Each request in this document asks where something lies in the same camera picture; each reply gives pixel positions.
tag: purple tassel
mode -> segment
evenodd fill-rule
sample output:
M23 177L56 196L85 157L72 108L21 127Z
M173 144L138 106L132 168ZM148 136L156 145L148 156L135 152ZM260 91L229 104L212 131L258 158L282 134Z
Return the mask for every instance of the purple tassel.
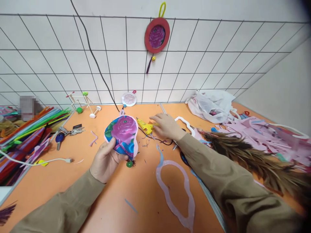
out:
M149 72L149 68L150 68L151 61L152 61L152 57L150 58L150 62L149 62L149 65L148 65L146 74L148 74L148 72Z
M16 204L14 204L15 202L13 202L11 205L9 205L8 207L0 210L0 226L4 226L4 224L8 221L8 219L10 218L11 214L13 213Z

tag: feather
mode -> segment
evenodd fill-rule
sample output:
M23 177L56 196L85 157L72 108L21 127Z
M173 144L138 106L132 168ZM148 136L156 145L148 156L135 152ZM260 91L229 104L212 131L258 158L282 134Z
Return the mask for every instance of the feather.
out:
M232 161L237 161L242 167L256 173L264 179L264 185L271 191L283 196L289 193L301 204L309 205L311 197L307 195L311 188L311 174L294 171L295 164L276 161L272 153L257 150L244 138L230 136L218 132L200 131L211 147Z
M4 226L16 207L15 202L0 210L0 226Z

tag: table surface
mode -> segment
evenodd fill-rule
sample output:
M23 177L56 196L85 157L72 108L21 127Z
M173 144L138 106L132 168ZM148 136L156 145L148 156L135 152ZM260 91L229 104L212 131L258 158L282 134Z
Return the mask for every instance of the table surface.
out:
M194 127L206 131L214 127L214 124L193 115L186 104L163 104L163 107L173 118L181 116ZM238 109L238 113L247 110L251 116L265 119L238 103L233 103L233 107ZM134 105L125 108L125 112L127 115L149 122L149 117L161 113L162 109L159 104ZM55 158L72 158L74 162L68 164L64 161L54 161L46 167L32 167L2 205L5 207L17 201L12 216L1 227L1 232L9 232L25 215L44 204L56 193L65 191L85 173L100 144L104 142L105 128L118 116L119 113L114 105L102 106L102 110L97 113L95 119L89 117L89 109L85 109L82 114L74 113L65 124L65 128L70 130L74 125L82 124L86 131L74 136L67 136L59 151L56 150L56 143L53 141L50 150L42 157L46 161ZM91 130L98 136L97 144L93 144L92 147L89 146L94 139ZM196 205L193 231L224 232L197 178L191 174L190 168L181 161L179 150L172 150L174 143L171 146L166 146L151 139L148 147L142 147L146 145L147 139L141 131L138 131L137 142L140 153L136 157L137 166L128 168L125 162L120 163L113 177L92 206L80 232L102 233L103 229L104 232L127 233L190 232L170 211L164 192L156 180L155 171L160 161L160 154L156 150L157 144L163 150L165 160L179 163L188 174L190 190ZM184 177L181 171L172 165L165 166L162 168L161 177L170 188L172 202L183 216L187 216L189 198L184 189ZM125 199L134 206L138 214L131 209ZM298 213L303 213L303 208L292 197L286 195L284 200Z

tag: yellow glue gun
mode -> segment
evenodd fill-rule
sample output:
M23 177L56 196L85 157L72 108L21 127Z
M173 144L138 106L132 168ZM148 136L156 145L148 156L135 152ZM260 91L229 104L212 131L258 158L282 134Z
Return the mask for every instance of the yellow glue gun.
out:
M143 129L143 131L149 135L152 133L153 130L153 126L154 125L158 125L158 124L146 124L144 121L142 121L141 119L137 119L137 123L139 124L139 126Z

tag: green ball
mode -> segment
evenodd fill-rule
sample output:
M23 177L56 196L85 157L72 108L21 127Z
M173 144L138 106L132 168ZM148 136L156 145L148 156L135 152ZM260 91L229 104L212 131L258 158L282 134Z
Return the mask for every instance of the green ball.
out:
M80 114L80 113L82 113L82 112L83 112L83 109L82 109L82 108L80 108L80 107L78 107L78 108L76 109L76 111L77 111L77 113L78 113L78 114Z
M126 163L126 166L127 166L127 167L132 167L132 166L133 166L133 161L128 161L128 162Z

